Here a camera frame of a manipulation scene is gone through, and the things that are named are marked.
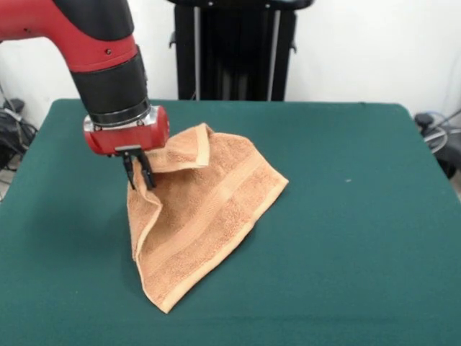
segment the black cable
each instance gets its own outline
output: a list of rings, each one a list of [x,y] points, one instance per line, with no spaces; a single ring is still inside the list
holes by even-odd
[[[25,149],[23,149],[23,151],[19,150],[14,144],[11,144],[10,141],[8,141],[7,139],[3,138],[3,140],[1,141],[2,144],[4,144],[5,146],[7,146],[8,148],[10,148],[12,151],[15,151],[16,154],[20,155],[20,156],[24,156],[25,154]]]
[[[37,129],[33,125],[22,122],[22,120],[19,123],[19,126],[21,127],[22,133],[27,139],[27,145],[30,145],[34,140]]]
[[[454,117],[457,117],[458,115],[461,114],[461,109],[457,110],[456,112],[454,112],[453,114],[451,114],[449,117],[446,117],[445,119],[443,120],[440,120],[438,123],[434,124],[431,126],[431,128],[437,128],[439,127],[440,125],[443,125],[447,122],[449,122],[451,119],[453,119]]]
[[[21,120],[18,122],[11,114],[9,114],[8,112],[6,112],[6,111],[5,111],[4,109],[2,109],[2,108],[0,108],[0,114],[6,115],[8,118],[14,119],[14,121],[16,121],[17,123],[19,123],[19,125],[20,125],[21,127],[22,127],[22,126],[25,126],[26,128],[29,128],[30,130],[32,130],[32,132],[33,132],[34,134],[36,134],[36,133],[38,132],[38,129],[37,129],[34,125],[28,123],[21,115],[18,115],[18,116],[20,116],[20,119],[21,119]]]

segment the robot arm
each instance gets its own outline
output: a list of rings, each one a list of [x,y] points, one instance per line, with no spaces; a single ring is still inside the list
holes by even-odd
[[[90,148],[122,156],[132,185],[131,156],[137,156],[152,188],[143,152],[165,145],[169,125],[165,110],[148,100],[127,0],[0,0],[0,17],[0,41],[54,42],[89,113],[84,134]]]

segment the towel fold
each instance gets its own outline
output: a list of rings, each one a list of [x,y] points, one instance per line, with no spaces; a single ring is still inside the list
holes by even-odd
[[[288,181],[241,136],[206,124],[148,153],[156,189],[135,161],[127,209],[133,259],[147,297],[165,313],[218,266]]]

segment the black equipment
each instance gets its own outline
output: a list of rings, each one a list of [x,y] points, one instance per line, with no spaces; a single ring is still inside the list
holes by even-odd
[[[169,0],[180,99],[282,101],[295,10],[313,0]]]
[[[23,101],[13,99],[0,108],[0,170],[9,169],[14,156],[22,158],[37,133],[37,129],[19,115],[23,107]]]
[[[430,113],[419,113],[415,116],[415,122],[420,127],[424,140],[447,178],[451,179],[457,170],[461,172],[461,128],[447,124],[448,120],[449,118],[446,118],[434,124],[434,118]]]

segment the black stand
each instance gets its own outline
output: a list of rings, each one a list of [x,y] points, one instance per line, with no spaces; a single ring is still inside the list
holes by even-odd
[[[313,0],[170,0],[180,99],[282,101],[296,9]]]

